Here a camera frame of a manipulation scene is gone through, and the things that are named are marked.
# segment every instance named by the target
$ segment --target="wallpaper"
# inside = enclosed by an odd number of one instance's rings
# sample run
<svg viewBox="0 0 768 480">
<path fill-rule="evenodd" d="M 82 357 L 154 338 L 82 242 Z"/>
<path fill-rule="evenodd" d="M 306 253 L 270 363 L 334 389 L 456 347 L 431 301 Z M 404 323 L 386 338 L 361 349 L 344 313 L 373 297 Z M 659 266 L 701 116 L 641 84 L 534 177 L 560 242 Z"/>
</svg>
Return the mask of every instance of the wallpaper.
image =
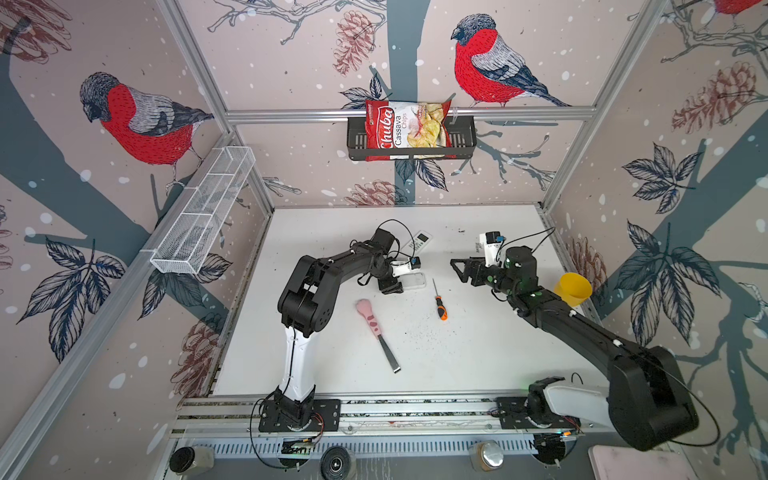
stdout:
<svg viewBox="0 0 768 480">
<path fill-rule="evenodd" d="M 722 436 L 700 478 L 768 476 L 768 9 L 674 0 L 553 218 L 607 328 L 662 345 Z M 682 442 L 716 436 L 700 428 Z"/>
<path fill-rule="evenodd" d="M 374 74 L 392 100 L 593 104 L 643 3 L 181 2 L 230 110 L 341 108 Z"/>
<path fill-rule="evenodd" d="M 220 132 L 153 2 L 0 12 L 5 439 Z"/>
<path fill-rule="evenodd" d="M 345 122 L 237 129 L 280 208 L 537 202 L 581 125 L 479 122 L 466 161 L 351 161 Z"/>
<path fill-rule="evenodd" d="M 263 229 L 256 202 L 245 187 L 199 275 L 153 271 L 22 478 L 154 473 L 182 401 L 207 394 L 219 338 Z"/>
</svg>

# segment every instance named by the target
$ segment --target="white table surface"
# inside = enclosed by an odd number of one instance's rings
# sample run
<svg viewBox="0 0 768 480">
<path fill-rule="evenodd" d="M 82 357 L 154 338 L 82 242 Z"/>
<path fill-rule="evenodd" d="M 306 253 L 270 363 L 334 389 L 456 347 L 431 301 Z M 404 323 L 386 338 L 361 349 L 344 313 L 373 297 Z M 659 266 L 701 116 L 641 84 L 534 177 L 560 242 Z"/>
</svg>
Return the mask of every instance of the white table surface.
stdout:
<svg viewBox="0 0 768 480">
<path fill-rule="evenodd" d="M 341 253 L 353 239 L 370 238 L 379 223 L 396 218 L 413 234 L 434 238 L 419 254 L 427 287 L 382 295 L 372 279 L 354 278 L 339 289 L 333 316 L 318 338 L 315 382 L 318 393 L 487 392 L 527 389 L 547 376 L 606 386 L 607 380 L 584 357 L 552 335 L 517 317 L 494 300 L 487 286 L 462 283 L 451 258 L 480 257 L 478 234 L 498 230 L 511 239 L 544 229 L 529 205 L 277 210 L 248 287 L 214 395 L 271 392 L 283 374 L 286 336 L 277 301 L 302 255 Z M 409 236 L 396 222 L 382 228 L 405 245 Z M 517 242 L 531 248 L 542 236 Z M 552 289 L 564 272 L 547 239 L 535 254 L 540 284 Z M 437 317 L 432 279 L 449 313 Z M 371 300 L 384 338 L 402 370 L 393 373 L 384 352 L 355 303 Z"/>
</svg>

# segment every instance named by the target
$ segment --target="red chip bag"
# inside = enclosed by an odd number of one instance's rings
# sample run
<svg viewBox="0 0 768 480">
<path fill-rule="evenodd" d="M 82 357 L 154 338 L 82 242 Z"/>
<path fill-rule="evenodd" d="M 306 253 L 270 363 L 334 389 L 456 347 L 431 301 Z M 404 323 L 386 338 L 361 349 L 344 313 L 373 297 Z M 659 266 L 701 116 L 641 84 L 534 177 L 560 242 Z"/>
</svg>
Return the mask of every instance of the red chip bag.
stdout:
<svg viewBox="0 0 768 480">
<path fill-rule="evenodd" d="M 444 104 L 409 101 L 366 101 L 368 148 L 450 147 L 451 139 L 443 124 L 451 102 Z M 419 155 L 416 158 L 441 157 Z M 366 161 L 398 160 L 408 155 L 367 157 Z"/>
</svg>

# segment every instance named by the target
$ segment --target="white wire mesh basket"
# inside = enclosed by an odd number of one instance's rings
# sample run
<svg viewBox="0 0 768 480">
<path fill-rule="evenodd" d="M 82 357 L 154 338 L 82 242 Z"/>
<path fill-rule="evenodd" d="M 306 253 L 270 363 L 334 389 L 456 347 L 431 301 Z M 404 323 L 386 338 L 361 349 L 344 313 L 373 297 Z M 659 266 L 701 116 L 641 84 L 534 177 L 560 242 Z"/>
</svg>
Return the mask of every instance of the white wire mesh basket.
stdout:
<svg viewBox="0 0 768 480">
<path fill-rule="evenodd" d="M 224 147 L 152 255 L 162 273 L 198 273 L 256 159 L 249 147 Z"/>
</svg>

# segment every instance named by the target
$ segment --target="yellow plastic cup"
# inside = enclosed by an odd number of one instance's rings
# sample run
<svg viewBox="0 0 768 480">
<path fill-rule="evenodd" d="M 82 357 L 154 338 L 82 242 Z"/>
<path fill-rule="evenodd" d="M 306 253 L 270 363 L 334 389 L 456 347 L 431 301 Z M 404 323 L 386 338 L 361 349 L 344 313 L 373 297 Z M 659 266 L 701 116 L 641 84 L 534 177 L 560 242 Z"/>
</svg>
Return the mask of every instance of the yellow plastic cup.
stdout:
<svg viewBox="0 0 768 480">
<path fill-rule="evenodd" d="M 578 273 L 566 273 L 554 286 L 554 293 L 570 306 L 579 306 L 592 294 L 592 285 Z"/>
</svg>

